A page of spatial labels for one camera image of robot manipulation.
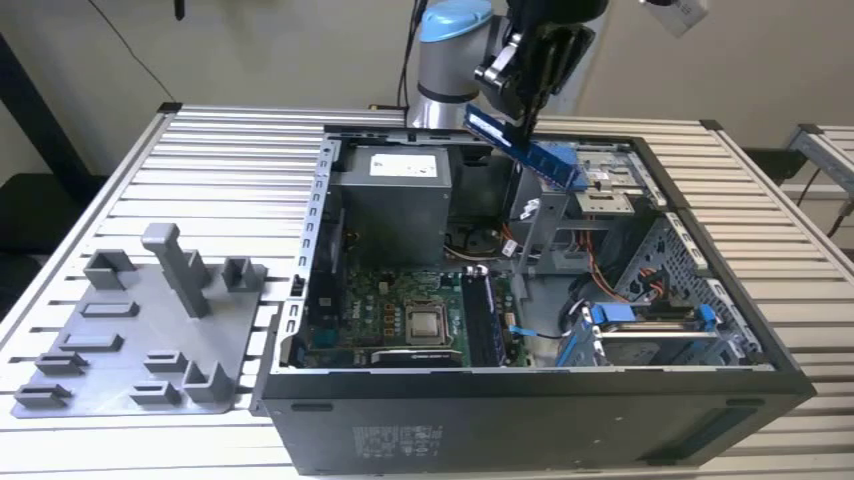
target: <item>black cable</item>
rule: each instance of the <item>black cable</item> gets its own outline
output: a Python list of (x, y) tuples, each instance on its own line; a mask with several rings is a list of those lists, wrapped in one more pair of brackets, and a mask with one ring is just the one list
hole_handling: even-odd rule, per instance
[(109, 21), (109, 18), (106, 18), (106, 15), (104, 14), (104, 11), (100, 9), (97, 4), (94, 3), (94, 0), (86, 0), (86, 2), (89, 2), (89, 5), (92, 5), (92, 8), (97, 11), (97, 14), (101, 16), (101, 18), (106, 22), (106, 25), (109, 25), (109, 28), (112, 29), (112, 31), (114, 32), (116, 36), (118, 37), (118, 40), (121, 40), (121, 43), (124, 44), (124, 48), (128, 49), (128, 53), (130, 54), (130, 57), (133, 57), (133, 60), (136, 60), (136, 63), (138, 63), (140, 67), (142, 67), (145, 69), (145, 71), (148, 72), (148, 75), (150, 75), (150, 78), (154, 80), (154, 82), (157, 82), (157, 85), (160, 85), (160, 88), (162, 89), (162, 91), (165, 92), (166, 96), (169, 97), (169, 100), (172, 100), (174, 102), (176, 100), (174, 100), (174, 97), (172, 96), (172, 92), (169, 92), (169, 89), (165, 88), (165, 85), (162, 85), (162, 82), (160, 81), (157, 76), (153, 74), (153, 72), (150, 71), (148, 66), (142, 63), (142, 61), (138, 59), (138, 57), (136, 56), (136, 53), (133, 53), (133, 49), (130, 48), (130, 45), (128, 44), (126, 40), (121, 36), (121, 33), (118, 33), (118, 29), (116, 28), (116, 26)]
[(544, 333), (536, 332), (536, 336), (539, 338), (547, 338), (548, 340), (560, 340), (563, 337), (555, 335), (545, 335)]
[(798, 197), (798, 201), (795, 202), (796, 206), (800, 206), (800, 202), (803, 201), (803, 197), (806, 197), (806, 191), (810, 189), (810, 186), (812, 185), (812, 182), (815, 181), (815, 177), (818, 177), (819, 173), (822, 173), (822, 169), (816, 168), (815, 169), (815, 173), (810, 177), (810, 181), (806, 182), (806, 185), (803, 186), (803, 191), (800, 192), (800, 196)]
[[(397, 107), (403, 106), (404, 110), (409, 110), (409, 88), (408, 88), (408, 64), (409, 55), (412, 54), (412, 46), (415, 45), (415, 32), (421, 23), (421, 16), (427, 9), (427, 0), (413, 0), (412, 12), (409, 14), (409, 30), (407, 32), (405, 50), (403, 53), (403, 66), (400, 67), (400, 77), (397, 78)], [(400, 104), (400, 93), (403, 93), (403, 102)]]
[(839, 215), (836, 217), (836, 221), (832, 222), (832, 226), (830, 227), (830, 230), (827, 230), (827, 238), (832, 237), (834, 234), (836, 233), (836, 230), (839, 230), (839, 227), (842, 226), (842, 220), (844, 220), (844, 217)]

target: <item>white label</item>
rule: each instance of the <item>white label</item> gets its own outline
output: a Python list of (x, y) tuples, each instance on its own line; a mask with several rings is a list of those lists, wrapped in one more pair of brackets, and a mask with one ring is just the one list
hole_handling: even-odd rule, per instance
[(507, 240), (507, 243), (504, 244), (504, 248), (501, 248), (501, 253), (504, 254), (505, 257), (512, 257), (512, 254), (516, 253), (517, 246), (519, 244), (516, 243), (515, 240)]
[(706, 0), (676, 0), (668, 7), (659, 7), (646, 3), (646, 8), (676, 38), (679, 38), (708, 14)]
[(436, 157), (432, 155), (391, 155), (377, 153), (371, 157), (372, 177), (435, 178)]
[(492, 139), (501, 142), (504, 145), (509, 146), (509, 142), (507, 140), (504, 140), (504, 136), (501, 135), (501, 132), (497, 128), (495, 128), (492, 125), (489, 125), (488, 123), (485, 123), (483, 120), (480, 120), (480, 118), (473, 115), (469, 114), (468, 115), (468, 122), (472, 125), (476, 125), (477, 128), (480, 128), (480, 130), (483, 130), (485, 133), (488, 133), (489, 135), (492, 135)]
[(588, 170), (587, 171), (587, 176), (593, 179), (593, 180), (607, 180), (608, 179), (608, 174), (599, 171), (599, 170)]

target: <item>cable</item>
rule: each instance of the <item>cable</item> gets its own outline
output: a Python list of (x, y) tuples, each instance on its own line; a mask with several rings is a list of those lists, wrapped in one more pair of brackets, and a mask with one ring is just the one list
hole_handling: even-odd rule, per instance
[[(407, 32), (405, 39), (405, 50), (403, 53), (403, 65), (400, 67), (400, 77), (397, 78), (397, 107), (403, 106), (405, 110), (409, 109), (409, 89), (407, 85), (409, 55), (412, 53), (412, 45), (415, 44), (415, 32), (417, 31), (417, 27), (421, 23), (421, 16), (424, 15), (425, 9), (427, 0), (413, 0), (412, 12), (409, 14), (409, 30)], [(404, 102), (403, 105), (400, 104), (401, 93)]]
[(463, 260), (468, 260), (469, 262), (484, 262), (484, 261), (488, 261), (488, 260), (500, 259), (500, 257), (479, 257), (479, 256), (473, 256), (473, 255), (465, 255), (464, 253), (460, 253), (456, 250), (453, 250), (447, 245), (444, 245), (444, 251), (448, 252), (451, 255), (453, 255), (457, 258), (460, 258)]
[(819, 173), (822, 173), (822, 169), (816, 168), (815, 173), (812, 174), (812, 176), (810, 177), (810, 180), (806, 182), (806, 185), (803, 186), (803, 191), (800, 192), (800, 196), (798, 197), (798, 201), (795, 202), (796, 206), (800, 206), (803, 197), (806, 197), (806, 191), (810, 189), (810, 186), (812, 186), (812, 182), (815, 181), (815, 177), (818, 177)]
[(587, 253), (588, 253), (588, 257), (589, 257), (589, 273), (592, 275), (592, 281), (596, 283), (596, 285), (599, 286), (601, 291), (604, 293), (607, 293), (611, 298), (613, 298), (618, 302), (627, 302), (628, 300), (626, 298), (623, 298), (613, 291), (613, 289), (608, 285), (608, 282), (604, 280), (604, 277), (601, 276), (601, 271), (599, 270), (599, 265), (596, 265), (595, 254), (593, 254), (593, 251), (592, 251), (592, 237), (591, 237), (591, 234), (589, 234), (589, 230), (587, 230), (585, 233), (587, 233), (587, 238), (584, 240), (584, 245), (587, 247)]
[(832, 226), (830, 227), (830, 230), (827, 230), (827, 238), (832, 237), (834, 234), (836, 233), (836, 230), (839, 230), (839, 227), (842, 226), (842, 220), (844, 220), (844, 216), (839, 215), (836, 217), (836, 221), (832, 222)]
[(121, 33), (118, 32), (118, 29), (116, 28), (116, 26), (109, 21), (109, 18), (106, 18), (106, 14), (104, 13), (104, 11), (100, 9), (97, 4), (94, 3), (94, 0), (86, 0), (86, 2), (89, 2), (89, 5), (92, 5), (92, 8), (97, 12), (97, 14), (101, 16), (101, 18), (106, 22), (106, 25), (109, 25), (109, 28), (112, 29), (112, 31), (114, 32), (116, 36), (118, 37), (118, 40), (121, 40), (121, 43), (124, 44), (124, 48), (126, 48), (128, 53), (130, 54), (130, 57), (133, 57), (133, 60), (136, 60), (136, 63), (138, 63), (140, 67), (142, 67), (142, 69), (148, 72), (148, 75), (154, 80), (154, 82), (157, 82), (157, 85), (160, 85), (160, 88), (162, 89), (162, 91), (165, 92), (166, 96), (169, 97), (169, 100), (172, 100), (174, 102), (176, 100), (174, 100), (174, 97), (172, 96), (172, 92), (169, 92), (169, 89), (165, 88), (165, 85), (162, 85), (162, 82), (160, 81), (160, 79), (157, 78), (154, 73), (150, 71), (150, 69), (148, 68), (145, 63), (142, 63), (142, 61), (138, 59), (138, 57), (136, 56), (136, 53), (133, 53), (133, 49), (130, 48), (130, 45), (128, 44), (128, 41), (121, 36)]

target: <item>label sticker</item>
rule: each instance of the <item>label sticker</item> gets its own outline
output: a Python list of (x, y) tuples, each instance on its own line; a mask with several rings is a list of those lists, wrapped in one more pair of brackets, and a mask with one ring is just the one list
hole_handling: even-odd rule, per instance
[(496, 142), (501, 142), (501, 144), (509, 146), (509, 142), (504, 140), (504, 135), (501, 135), (500, 130), (489, 125), (485, 120), (481, 120), (473, 113), (468, 115), (468, 122), (472, 125), (476, 125), (484, 133), (488, 133)]
[(435, 178), (436, 157), (432, 155), (392, 155), (377, 153), (371, 157), (372, 177)]
[(501, 248), (501, 253), (504, 254), (505, 257), (512, 257), (512, 254), (516, 253), (517, 246), (519, 244), (515, 242), (515, 240), (507, 240), (507, 243), (504, 244), (504, 248)]
[(356, 455), (363, 459), (436, 457), (441, 434), (441, 425), (352, 427)]

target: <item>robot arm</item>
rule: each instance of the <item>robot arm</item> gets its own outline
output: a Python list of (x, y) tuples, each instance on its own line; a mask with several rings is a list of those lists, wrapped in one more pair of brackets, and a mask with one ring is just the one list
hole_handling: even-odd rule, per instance
[(592, 43), (583, 23), (601, 15), (607, 0), (507, 0), (503, 47), (475, 68), (492, 107), (509, 120), (504, 138), (524, 146), (548, 96), (563, 88)]

